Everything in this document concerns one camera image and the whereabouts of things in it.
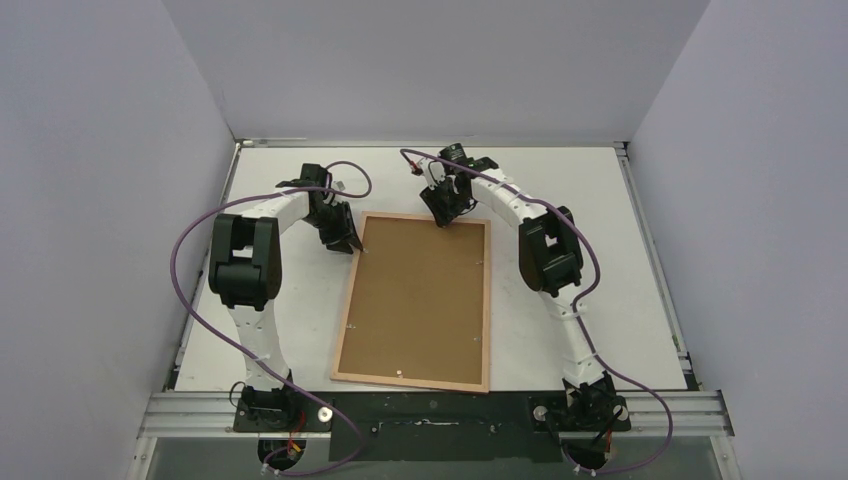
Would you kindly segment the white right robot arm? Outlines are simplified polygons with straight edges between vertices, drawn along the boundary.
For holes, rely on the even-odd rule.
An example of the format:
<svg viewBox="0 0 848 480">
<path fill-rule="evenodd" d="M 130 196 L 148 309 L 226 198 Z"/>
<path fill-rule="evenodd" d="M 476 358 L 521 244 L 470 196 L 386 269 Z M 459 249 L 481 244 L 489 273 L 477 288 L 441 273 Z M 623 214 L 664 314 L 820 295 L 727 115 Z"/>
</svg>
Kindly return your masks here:
<svg viewBox="0 0 848 480">
<path fill-rule="evenodd" d="M 608 370 L 598 362 L 582 325 L 577 288 L 584 266 L 581 236 L 566 207 L 555 207 L 521 191 L 488 157 L 473 158 L 455 143 L 433 156 L 404 149 L 413 175 L 427 185 L 420 197 L 445 228 L 478 205 L 491 209 L 517 234 L 518 268 L 525 285 L 538 293 L 564 336 L 562 373 L 565 404 L 550 408 L 547 421 L 578 431 L 608 434 L 630 427 L 624 399 Z"/>
</svg>

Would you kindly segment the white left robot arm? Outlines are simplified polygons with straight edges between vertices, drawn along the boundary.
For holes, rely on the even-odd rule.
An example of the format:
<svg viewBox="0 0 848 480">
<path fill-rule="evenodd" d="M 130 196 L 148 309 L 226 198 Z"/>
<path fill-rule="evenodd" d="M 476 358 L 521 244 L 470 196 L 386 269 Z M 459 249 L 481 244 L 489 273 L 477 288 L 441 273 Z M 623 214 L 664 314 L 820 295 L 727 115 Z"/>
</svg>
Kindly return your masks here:
<svg viewBox="0 0 848 480">
<path fill-rule="evenodd" d="M 289 430 L 304 418 L 301 397 L 282 354 L 274 302 L 283 280 L 280 237 L 303 221 L 314 227 L 329 251 L 361 249 L 341 182 L 328 168 L 305 163 L 291 188 L 240 213 L 220 213 L 213 223 L 208 283 L 232 318 L 246 377 L 237 414 L 271 430 Z"/>
</svg>

